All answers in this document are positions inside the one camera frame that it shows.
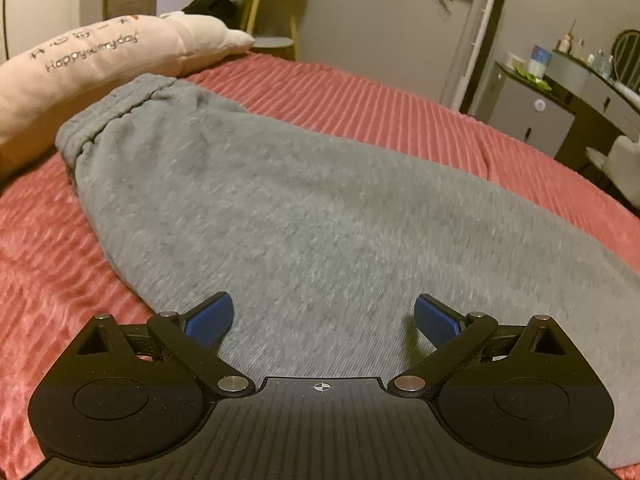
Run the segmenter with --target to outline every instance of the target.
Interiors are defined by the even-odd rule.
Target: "red blanket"
[[[327,66],[268,56],[232,60],[190,79],[251,112],[488,179],[640,270],[638,218],[578,174],[472,118]],[[57,155],[0,197],[0,283],[0,468],[14,480],[42,460],[27,404],[65,346],[94,314],[139,323],[150,310],[105,261]],[[619,475],[640,480],[640,467]]]

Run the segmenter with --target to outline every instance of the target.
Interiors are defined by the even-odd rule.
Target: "dark object behind pillow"
[[[185,14],[214,16],[225,22],[228,28],[240,25],[240,5],[231,0],[193,0],[183,11]]]

